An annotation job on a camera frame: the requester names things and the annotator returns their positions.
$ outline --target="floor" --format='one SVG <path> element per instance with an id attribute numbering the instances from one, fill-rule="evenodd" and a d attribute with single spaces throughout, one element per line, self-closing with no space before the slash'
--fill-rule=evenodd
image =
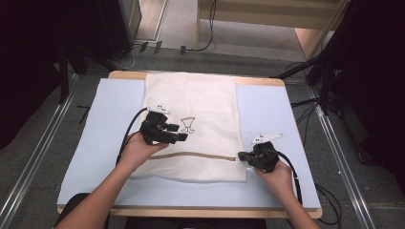
<path id="1" fill-rule="evenodd" d="M 191 4 L 190 2 L 194 1 L 170 0 L 168 2 L 158 36 L 164 49 L 161 49 L 159 54 L 154 54 L 151 44 L 151 47 L 145 52 L 139 53 L 139 50 L 134 50 L 132 54 L 128 53 L 117 61 L 117 64 L 123 67 L 133 65 L 127 71 L 222 73 L 263 77 L 283 73 L 290 64 L 305 61 L 296 37 L 288 28 L 269 27 L 264 30 L 243 24 L 230 25 L 217 22 L 214 24 L 216 44 L 214 51 L 188 52 L 186 55 L 180 55 L 179 46 L 193 47 L 194 45 L 195 36 L 193 37 L 193 34 L 195 33 L 188 31 L 192 30 L 195 21 L 184 20 L 186 16 L 189 16 L 191 20 L 191 11 L 183 13 L 184 18 L 180 20 L 179 17 L 176 17 L 177 14 L 174 10 L 178 9 L 181 4 L 187 5 Z M 173 26 L 180 22 L 185 23 L 186 26 Z M 203 42 L 207 42 L 209 30 L 202 28 L 202 31 L 205 32 L 201 37 L 203 44 Z M 260 37 L 255 39 L 258 41 L 257 43 L 250 42 L 252 41 L 250 35 L 253 33 L 255 37 Z M 51 138 L 50 144 L 44 149 L 45 154 L 40 158 L 35 176 L 30 180 L 31 185 L 24 190 L 19 207 L 9 221 L 10 226 L 2 227 L 0 224 L 0 228 L 53 227 L 58 216 L 55 211 L 55 203 L 60 184 L 85 125 L 85 122 L 80 123 L 85 109 L 78 106 L 91 106 L 99 79 L 108 76 L 108 71 L 103 67 L 92 60 L 87 60 L 87 62 L 90 69 L 86 75 L 77 77 L 72 100 Z M 298 73 L 285 81 L 291 102 L 310 98 L 309 87 L 304 83 L 304 79 L 304 74 Z M 32 152 L 35 152 L 35 147 L 41 140 L 44 130 L 58 109 L 58 96 L 59 90 L 55 90 L 26 123 L 16 139 L 0 151 L 1 206 L 6 203 L 11 189 L 20 178 Z M 308 107 L 294 108 L 294 115 L 297 118 L 300 117 Z M 302 138 L 306 139 L 305 149 L 314 181 L 330 190 L 339 200 L 343 213 L 342 228 L 367 228 L 362 225 L 356 214 L 348 186 L 330 148 L 330 140 L 325 135 L 324 126 L 319 117 L 320 115 L 314 112 L 298 125 Z M 366 206 L 373 219 L 373 226 L 369 228 L 403 228 L 405 225 L 405 218 L 403 218 L 405 198 L 397 187 L 394 177 L 382 167 L 361 164 L 357 159 L 355 144 L 342 119 L 338 115 L 330 113 L 328 120 L 338 138 L 344 157 L 350 165 L 355 182 L 367 203 Z M 328 200 L 322 195 L 319 197 L 324 210 L 322 219 L 335 221 L 336 217 L 333 209 L 328 205 Z M 2 210 L 0 223 L 3 222 L 3 219 Z M 112 218 L 111 228 L 122 228 L 124 221 L 124 218 Z M 267 228 L 291 228 L 285 219 L 267 219 L 266 223 Z M 321 228 L 337 227 L 337 225 L 328 226 L 319 221 L 318 224 Z"/>

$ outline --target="folded towel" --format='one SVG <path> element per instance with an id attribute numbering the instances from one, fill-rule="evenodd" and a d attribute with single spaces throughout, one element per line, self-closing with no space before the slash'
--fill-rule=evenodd
<path id="1" fill-rule="evenodd" d="M 156 153 L 132 177 L 154 175 L 187 182 L 246 181 L 235 77 L 199 73 L 149 74 L 144 107 L 163 104 L 167 122 L 188 134 Z M 139 121 L 146 117 L 144 113 Z"/>

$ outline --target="table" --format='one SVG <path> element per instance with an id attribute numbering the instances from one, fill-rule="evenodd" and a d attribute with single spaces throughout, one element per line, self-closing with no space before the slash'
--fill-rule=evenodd
<path id="1" fill-rule="evenodd" d="M 124 85 L 131 84 L 129 87 L 138 87 L 137 89 L 140 89 L 140 87 L 143 87 L 141 79 L 144 79 L 147 74 L 148 73 L 112 72 L 109 78 L 128 79 L 126 81 L 116 80 L 115 82 L 125 83 Z M 279 98 L 280 101 L 277 100 L 276 102 L 280 102 L 280 104 L 282 103 L 285 106 L 289 107 L 287 93 L 283 95 L 285 87 L 282 80 L 269 78 L 237 77 L 236 81 L 238 84 L 237 86 L 242 87 L 239 87 L 240 91 L 249 91 L 251 89 L 255 89 L 255 92 L 257 92 L 258 90 L 255 87 L 261 86 L 261 89 L 264 92 L 267 92 L 268 89 L 273 89 L 273 91 L 275 92 L 282 92 Z M 119 98 L 119 93 L 121 93 L 122 91 L 124 90 L 114 91 L 116 92 L 116 94 L 110 94 L 110 96 Z M 101 96 L 105 95 L 98 94 L 97 91 L 97 96 L 95 98 L 92 109 L 97 109 L 96 104 L 100 104 L 97 102 L 97 100 L 100 99 Z M 239 105 L 249 106 L 248 104 L 250 104 L 249 109 L 254 109 L 255 105 L 251 104 L 249 102 L 249 99 L 250 98 L 247 97 L 245 97 L 245 99 L 239 97 Z M 142 100 L 142 97 L 138 97 L 135 100 L 140 102 Z M 256 104 L 259 104 L 260 106 L 261 103 L 266 104 L 267 102 L 265 100 L 257 101 Z M 298 131 L 293 121 L 294 119 L 290 107 L 288 113 L 289 114 L 281 116 L 288 116 L 290 120 L 288 125 L 292 126 L 292 128 L 290 128 L 289 132 L 286 131 L 286 139 L 281 139 L 279 142 L 273 143 L 278 150 L 284 152 L 290 157 L 290 160 L 294 164 L 294 167 L 298 167 L 296 168 L 297 173 L 299 174 L 299 176 L 301 174 L 300 180 L 303 180 L 304 182 L 301 184 L 303 190 L 304 206 L 308 206 L 307 211 L 312 218 L 320 218 L 322 216 L 322 209 L 319 203 L 319 199 L 316 195 L 316 191 L 313 187 L 313 180 L 309 172 L 309 167 L 306 161 L 304 150 L 302 148 L 302 144 L 300 144 L 300 140 L 298 140 L 299 144 L 293 144 L 294 146 L 292 148 L 290 148 L 291 146 L 288 146 L 288 144 L 290 143 L 289 139 L 295 139 L 294 142 L 296 142 L 297 137 L 299 139 Z M 244 116 L 245 114 L 241 113 L 241 133 L 245 134 L 245 136 L 242 135 L 244 139 L 244 145 L 248 145 L 249 142 L 246 142 L 246 140 L 249 137 L 246 137 L 246 135 L 256 135 L 256 133 L 244 128 L 244 126 L 250 127 L 250 125 L 244 125 Z M 86 128 L 88 128 L 88 126 L 91 126 L 93 121 L 95 120 L 92 119 L 89 121 L 88 119 Z M 280 123 L 280 120 L 264 120 L 264 126 L 267 126 L 266 122 L 272 122 L 272 126 L 274 126 L 274 128 L 276 128 L 277 125 L 280 126 L 280 124 L 277 124 Z M 109 126 L 105 126 L 103 128 L 109 130 L 111 132 L 111 135 L 114 135 L 114 130 L 110 129 L 116 126 L 114 120 L 110 119 L 109 123 L 106 123 L 105 125 Z M 82 139 L 89 134 L 88 132 L 86 132 L 86 128 L 83 132 Z M 294 155 L 294 157 L 291 157 L 291 154 L 288 154 L 288 152 L 286 152 L 286 148 L 283 149 L 283 147 L 294 149 L 294 152 L 298 153 Z M 89 156 L 89 154 L 91 153 L 91 151 L 86 151 L 84 155 L 80 155 L 78 153 L 78 150 L 76 151 L 70 168 L 68 169 L 67 175 L 65 176 L 65 179 L 62 183 L 61 192 L 59 194 L 57 203 L 59 212 L 61 212 L 64 204 L 66 204 L 67 200 L 69 200 L 69 198 L 73 194 L 79 192 L 93 191 L 93 189 L 96 188 L 96 186 L 110 172 L 110 169 L 114 168 L 114 158 L 117 156 L 116 154 L 113 154 L 111 156 L 98 154 L 96 155 L 96 157 L 92 157 Z M 248 171 L 247 176 L 247 183 L 189 184 L 165 180 L 158 177 L 129 180 L 122 189 L 121 194 L 111 211 L 111 214 L 113 216 L 140 217 L 286 218 L 287 213 L 283 211 L 282 206 L 278 203 L 278 200 L 276 200 L 275 197 L 273 197 L 269 193 L 264 183 L 256 175 L 254 175 L 254 172 L 252 170 Z M 207 196 L 209 196 L 210 199 L 213 200 L 208 203 L 204 199 L 205 197 L 200 197 L 201 194 L 206 194 Z"/>
<path id="2" fill-rule="evenodd" d="M 350 0 L 219 0 L 215 20 L 295 28 L 307 59 L 314 57 L 329 31 L 337 28 Z M 212 0 L 199 0 L 200 21 L 208 20 Z"/>

